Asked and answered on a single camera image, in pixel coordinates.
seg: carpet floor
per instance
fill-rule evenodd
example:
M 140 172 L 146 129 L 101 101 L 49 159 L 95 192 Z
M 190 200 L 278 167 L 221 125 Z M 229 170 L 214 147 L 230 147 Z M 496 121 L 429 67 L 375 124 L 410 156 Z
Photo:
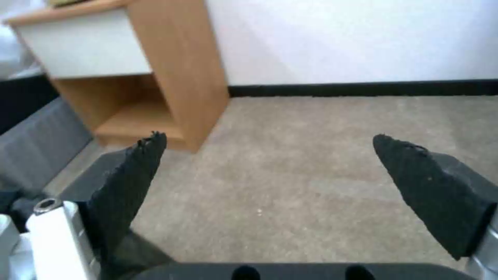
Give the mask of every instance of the carpet floor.
M 408 262 L 461 269 L 377 159 L 385 133 L 498 182 L 497 97 L 236 98 L 196 154 L 167 150 L 132 227 L 180 262 Z M 57 193 L 108 149 L 90 144 Z

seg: wooden cabinet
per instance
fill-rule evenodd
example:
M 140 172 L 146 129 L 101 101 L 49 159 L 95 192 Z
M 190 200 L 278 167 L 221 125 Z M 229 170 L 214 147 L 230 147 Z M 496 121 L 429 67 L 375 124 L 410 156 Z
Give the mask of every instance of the wooden cabinet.
M 228 91 L 203 0 L 92 0 L 7 21 L 103 144 L 196 152 Z

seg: white wall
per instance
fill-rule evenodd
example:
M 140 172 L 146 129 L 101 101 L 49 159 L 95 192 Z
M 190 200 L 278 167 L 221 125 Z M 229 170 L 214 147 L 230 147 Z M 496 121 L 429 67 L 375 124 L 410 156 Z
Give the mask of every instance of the white wall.
M 498 78 L 498 0 L 207 0 L 231 85 Z

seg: drawer front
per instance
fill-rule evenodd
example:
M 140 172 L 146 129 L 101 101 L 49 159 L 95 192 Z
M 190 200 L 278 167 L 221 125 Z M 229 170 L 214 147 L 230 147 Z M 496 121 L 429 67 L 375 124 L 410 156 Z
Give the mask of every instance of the drawer front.
M 19 26 L 17 32 L 52 78 L 152 72 L 124 8 Z

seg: white surface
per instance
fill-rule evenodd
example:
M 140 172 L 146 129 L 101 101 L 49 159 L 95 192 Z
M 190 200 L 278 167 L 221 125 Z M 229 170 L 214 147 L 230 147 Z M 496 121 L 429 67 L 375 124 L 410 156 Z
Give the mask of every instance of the white surface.
M 18 28 L 54 78 L 150 73 L 124 9 Z
M 35 280 L 33 252 L 29 233 L 20 235 L 19 242 L 15 245 L 9 257 L 9 280 Z
M 33 56 L 2 21 L 43 6 L 43 0 L 0 0 L 0 80 L 41 73 Z
M 8 279 L 10 275 L 8 257 L 18 240 L 19 232 L 12 219 L 0 214 L 0 279 L 2 280 Z
M 498 78 L 496 0 L 207 0 L 231 85 Z
M 92 280 L 91 260 L 85 258 L 71 213 L 75 203 L 64 202 L 39 216 L 29 217 L 26 227 L 31 234 L 31 247 L 38 280 Z

